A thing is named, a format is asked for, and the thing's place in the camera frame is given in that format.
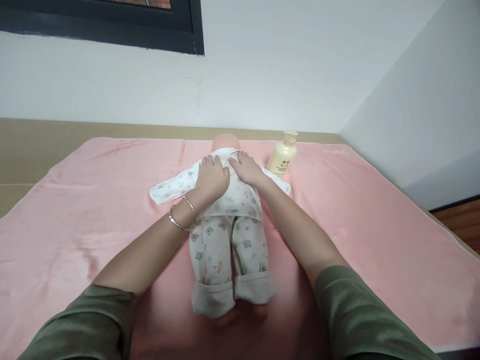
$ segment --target printed onesie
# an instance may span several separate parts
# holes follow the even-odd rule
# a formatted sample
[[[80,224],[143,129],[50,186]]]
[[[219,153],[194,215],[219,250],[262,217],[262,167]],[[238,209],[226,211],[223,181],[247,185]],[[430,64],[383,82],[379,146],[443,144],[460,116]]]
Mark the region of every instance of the printed onesie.
[[[259,193],[243,182],[228,162],[229,158],[238,160],[238,151],[228,147],[211,154],[213,158],[218,155],[222,165],[229,167],[230,184],[222,197],[199,214],[199,222],[189,234],[190,258],[195,273],[191,294],[193,311],[212,319],[231,310],[236,299],[266,304],[275,295]],[[193,189],[200,161],[150,189],[151,198],[157,204],[164,204]],[[262,170],[285,193],[290,193],[288,183],[268,170]]]

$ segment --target pink towel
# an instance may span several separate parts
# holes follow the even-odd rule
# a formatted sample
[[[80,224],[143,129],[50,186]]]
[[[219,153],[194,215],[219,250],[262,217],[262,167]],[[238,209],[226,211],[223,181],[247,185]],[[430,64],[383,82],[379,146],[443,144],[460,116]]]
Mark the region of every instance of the pink towel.
[[[241,147],[265,166],[274,143]],[[210,149],[210,141],[95,138],[54,166],[0,220],[0,358],[15,359],[43,323],[165,214],[171,204],[155,205],[153,185]],[[373,291],[435,351],[478,345],[480,261],[349,146],[297,149],[285,175],[291,196]],[[291,359],[322,351],[325,329],[305,274],[268,209],[263,214],[278,290],[268,320],[244,312],[217,331],[193,314],[186,242],[139,305],[133,359]]]

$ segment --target hand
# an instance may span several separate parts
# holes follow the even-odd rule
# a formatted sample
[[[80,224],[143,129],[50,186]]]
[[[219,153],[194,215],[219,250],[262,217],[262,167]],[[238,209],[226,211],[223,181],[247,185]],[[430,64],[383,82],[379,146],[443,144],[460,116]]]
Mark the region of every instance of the hand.
[[[238,161],[230,158],[228,162],[235,169],[240,179],[256,188],[259,188],[265,182],[265,179],[268,179],[253,157],[250,157],[246,152],[239,151]]]
[[[222,167],[220,157],[204,157],[198,166],[198,179],[195,189],[190,191],[188,199],[201,212],[227,191],[230,184],[230,169]]]

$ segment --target window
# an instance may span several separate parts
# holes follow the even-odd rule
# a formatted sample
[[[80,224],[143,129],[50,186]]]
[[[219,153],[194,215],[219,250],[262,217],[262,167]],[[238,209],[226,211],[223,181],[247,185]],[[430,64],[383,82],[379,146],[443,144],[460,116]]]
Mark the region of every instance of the window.
[[[0,31],[205,54],[200,0],[0,0]]]

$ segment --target doll foot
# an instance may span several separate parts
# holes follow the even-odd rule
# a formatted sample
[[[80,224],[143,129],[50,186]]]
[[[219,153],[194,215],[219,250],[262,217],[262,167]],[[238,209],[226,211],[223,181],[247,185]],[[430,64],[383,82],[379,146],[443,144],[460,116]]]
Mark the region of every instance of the doll foot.
[[[225,315],[213,320],[213,323],[217,328],[224,328],[235,321],[237,316],[239,315],[239,311],[236,308],[233,308]]]
[[[252,305],[253,314],[260,320],[268,318],[267,305]]]

